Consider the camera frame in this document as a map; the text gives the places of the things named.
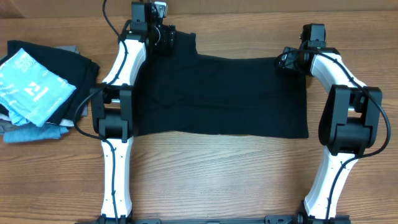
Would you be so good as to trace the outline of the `black t-shirt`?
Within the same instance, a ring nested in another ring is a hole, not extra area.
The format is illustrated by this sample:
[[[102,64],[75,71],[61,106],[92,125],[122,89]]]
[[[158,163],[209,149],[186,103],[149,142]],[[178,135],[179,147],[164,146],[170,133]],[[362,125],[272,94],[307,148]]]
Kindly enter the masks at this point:
[[[306,78],[274,58],[200,55],[179,32],[170,55],[150,54],[136,81],[140,136],[198,134],[308,137]]]

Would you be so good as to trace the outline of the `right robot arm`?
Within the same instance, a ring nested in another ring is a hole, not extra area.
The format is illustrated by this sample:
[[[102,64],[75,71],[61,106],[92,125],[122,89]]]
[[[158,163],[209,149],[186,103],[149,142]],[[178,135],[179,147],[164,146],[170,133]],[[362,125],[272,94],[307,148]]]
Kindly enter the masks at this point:
[[[346,180],[358,160],[379,154],[366,153],[373,146],[379,120],[391,131],[382,108],[382,91],[358,80],[344,65],[335,48],[326,45],[324,24],[305,24],[299,48],[286,47],[278,57],[278,66],[305,72],[317,78],[328,93],[318,126],[323,146],[314,183],[295,215],[280,215],[286,223],[350,223],[347,215],[338,216],[336,208]]]

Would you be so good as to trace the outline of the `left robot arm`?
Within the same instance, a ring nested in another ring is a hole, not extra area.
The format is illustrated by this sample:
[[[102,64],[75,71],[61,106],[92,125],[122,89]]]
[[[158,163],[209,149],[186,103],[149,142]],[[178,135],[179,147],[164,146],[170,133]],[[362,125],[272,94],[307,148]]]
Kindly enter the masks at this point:
[[[171,53],[175,26],[165,26],[166,2],[133,2],[118,33],[119,51],[102,83],[90,90],[93,129],[104,155],[104,199],[97,223],[131,223],[130,155],[134,142],[133,90],[152,51]]]

